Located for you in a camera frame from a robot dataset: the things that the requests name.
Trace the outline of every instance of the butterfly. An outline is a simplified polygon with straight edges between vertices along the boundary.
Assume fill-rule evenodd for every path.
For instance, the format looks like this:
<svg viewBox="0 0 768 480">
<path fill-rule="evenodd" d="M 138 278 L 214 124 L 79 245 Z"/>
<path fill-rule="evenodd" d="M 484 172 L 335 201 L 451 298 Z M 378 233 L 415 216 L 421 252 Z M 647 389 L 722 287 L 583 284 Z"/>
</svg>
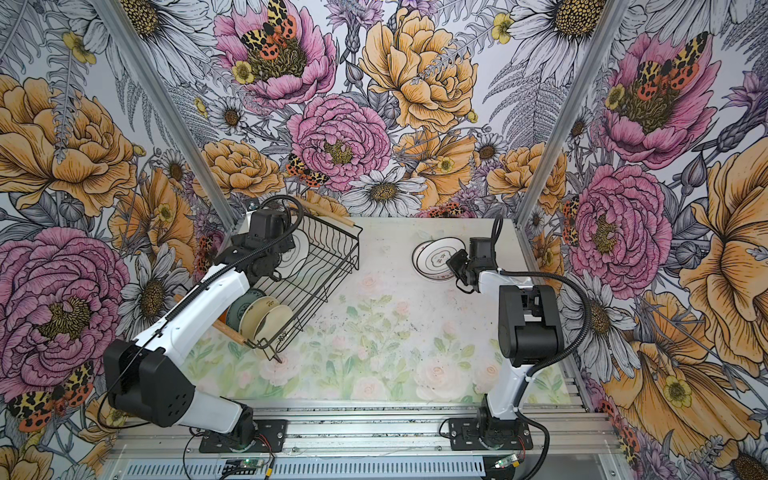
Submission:
<svg viewBox="0 0 768 480">
<path fill-rule="evenodd" d="M 576 231 L 577 213 L 578 200 L 569 200 L 563 204 L 563 214 L 565 215 L 563 241 L 573 247 L 578 247 L 578 232 Z"/>
<path fill-rule="evenodd" d="M 263 29 L 243 34 L 240 41 L 254 55 L 260 55 L 264 60 L 275 60 L 280 56 L 280 48 L 285 48 L 289 40 L 296 38 L 296 18 L 288 15 L 285 0 L 270 0 L 266 18 Z"/>
<path fill-rule="evenodd" d="M 669 88 L 682 90 L 691 83 L 699 73 L 698 61 L 707 47 L 709 35 L 709 32 L 702 31 L 686 43 L 675 58 L 665 61 L 663 65 L 650 60 L 639 64 L 637 79 L 640 87 L 637 89 L 637 97 L 649 101 L 657 92 L 666 94 Z"/>
<path fill-rule="evenodd" d="M 8 402 L 8 411 L 19 420 L 18 429 L 24 433 L 42 430 L 53 415 L 64 416 L 69 409 L 85 403 L 93 392 L 94 364 L 86 362 L 52 392 L 28 392 Z"/>
<path fill-rule="evenodd" d="M 294 154 L 288 157 L 286 172 L 290 177 L 298 177 L 308 187 L 321 187 L 330 180 L 328 175 L 307 168 L 306 164 Z"/>
</svg>

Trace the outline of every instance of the wooden handle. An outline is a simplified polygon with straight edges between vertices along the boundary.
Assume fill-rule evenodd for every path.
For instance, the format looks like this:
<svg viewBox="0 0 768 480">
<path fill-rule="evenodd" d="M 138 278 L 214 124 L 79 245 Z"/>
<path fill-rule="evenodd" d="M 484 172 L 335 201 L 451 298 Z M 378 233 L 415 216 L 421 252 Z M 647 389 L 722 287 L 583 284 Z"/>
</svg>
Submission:
<svg viewBox="0 0 768 480">
<path fill-rule="evenodd" d="M 235 332 L 234 330 L 232 330 L 226 323 L 222 323 L 217 320 L 216 322 L 214 322 L 214 328 L 222 332 L 224 335 L 230 337 L 230 339 L 233 342 L 245 346 L 247 339 L 244 336 L 240 335 L 238 332 Z"/>
<path fill-rule="evenodd" d="M 318 207 L 316 204 L 311 204 L 310 202 L 304 200 L 303 198 L 296 198 L 296 201 L 302 204 L 304 208 L 316 211 L 318 214 L 320 214 L 321 217 L 333 218 L 335 221 L 344 223 L 348 227 L 355 226 L 355 222 L 351 221 L 349 218 L 340 217 L 339 215 L 336 215 L 332 211 L 326 210 L 325 208 L 322 208 L 322 207 Z"/>
</svg>

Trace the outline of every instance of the stacked plates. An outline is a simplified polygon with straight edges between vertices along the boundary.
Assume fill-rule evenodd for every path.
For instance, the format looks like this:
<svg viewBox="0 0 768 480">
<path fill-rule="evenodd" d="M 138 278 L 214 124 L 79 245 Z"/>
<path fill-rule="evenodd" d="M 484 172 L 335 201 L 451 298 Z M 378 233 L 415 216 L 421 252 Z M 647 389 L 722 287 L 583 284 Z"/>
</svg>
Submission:
<svg viewBox="0 0 768 480">
<path fill-rule="evenodd" d="M 454 237 L 421 243 L 413 250 L 411 256 L 413 268 L 427 280 L 445 282 L 453 278 L 453 273 L 448 268 L 448 260 L 464 248 L 464 242 Z"/>
</svg>

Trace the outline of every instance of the black wire dish rack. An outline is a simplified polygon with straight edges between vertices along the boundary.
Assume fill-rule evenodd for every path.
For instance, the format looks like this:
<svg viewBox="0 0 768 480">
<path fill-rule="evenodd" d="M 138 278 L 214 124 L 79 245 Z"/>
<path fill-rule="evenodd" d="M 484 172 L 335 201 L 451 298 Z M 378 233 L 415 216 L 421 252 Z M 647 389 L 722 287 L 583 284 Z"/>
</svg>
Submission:
<svg viewBox="0 0 768 480">
<path fill-rule="evenodd" d="M 296 211 L 284 200 L 281 200 L 279 205 L 270 202 L 268 207 Z M 325 218 L 313 215 L 310 208 L 309 205 L 304 207 L 304 217 L 294 232 L 296 235 L 300 230 L 309 240 L 306 259 L 282 279 L 265 276 L 252 287 L 274 297 L 281 305 L 287 305 L 293 311 L 291 319 L 272 338 L 259 338 L 257 334 L 253 340 L 269 360 L 275 359 L 280 363 L 283 361 L 279 354 L 299 332 L 304 331 L 306 324 L 317 310 L 328 302 L 346 276 L 360 268 L 359 238 L 362 227 L 331 223 Z"/>
</svg>

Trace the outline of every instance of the floral tabletop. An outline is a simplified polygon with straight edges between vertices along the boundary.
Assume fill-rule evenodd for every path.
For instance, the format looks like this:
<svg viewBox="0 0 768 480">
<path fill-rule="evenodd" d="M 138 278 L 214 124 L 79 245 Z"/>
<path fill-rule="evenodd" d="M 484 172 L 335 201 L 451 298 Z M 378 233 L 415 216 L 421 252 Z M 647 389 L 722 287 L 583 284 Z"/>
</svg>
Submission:
<svg viewBox="0 0 768 480">
<path fill-rule="evenodd" d="M 209 329 L 184 371 L 198 388 L 237 399 L 479 402 L 498 380 L 498 304 L 414 271 L 410 253 L 441 237 L 490 232 L 490 220 L 363 219 L 360 271 L 348 276 L 281 354 L 268 361 Z M 523 270 L 512 225 L 499 263 Z M 528 402 L 569 403 L 557 366 L 540 374 Z"/>
</svg>

